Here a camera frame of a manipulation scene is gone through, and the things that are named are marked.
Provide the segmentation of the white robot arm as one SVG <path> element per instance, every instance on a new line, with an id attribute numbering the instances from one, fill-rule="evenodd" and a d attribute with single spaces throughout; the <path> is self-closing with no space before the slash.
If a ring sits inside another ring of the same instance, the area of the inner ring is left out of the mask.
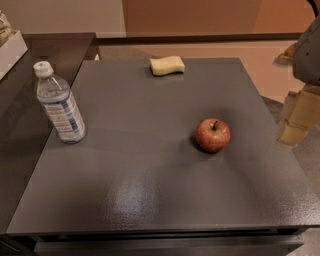
<path id="1" fill-rule="evenodd" d="M 296 146 L 320 122 L 320 17 L 299 37 L 291 63 L 293 76 L 304 87 L 285 98 L 277 141 Z"/>

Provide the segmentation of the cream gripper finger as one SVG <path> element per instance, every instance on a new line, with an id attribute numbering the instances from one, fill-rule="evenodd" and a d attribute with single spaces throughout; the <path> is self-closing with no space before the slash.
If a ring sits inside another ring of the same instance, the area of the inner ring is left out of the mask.
<path id="1" fill-rule="evenodd" d="M 298 92 L 290 91 L 285 98 L 277 141 L 296 146 L 320 122 L 320 87 L 305 84 Z"/>
<path id="2" fill-rule="evenodd" d="M 283 66 L 291 65 L 296 51 L 296 46 L 296 43 L 289 46 L 284 52 L 275 58 L 275 62 Z"/>

